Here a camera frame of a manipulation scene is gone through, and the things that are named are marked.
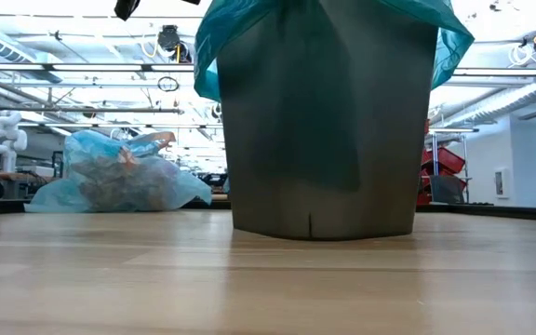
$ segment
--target wooden table surface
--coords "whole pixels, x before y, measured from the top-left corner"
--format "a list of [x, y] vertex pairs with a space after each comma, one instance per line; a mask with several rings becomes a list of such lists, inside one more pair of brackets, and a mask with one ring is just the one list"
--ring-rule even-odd
[[310, 243], [230, 214], [0, 215], [0, 334], [536, 335], [536, 221]]

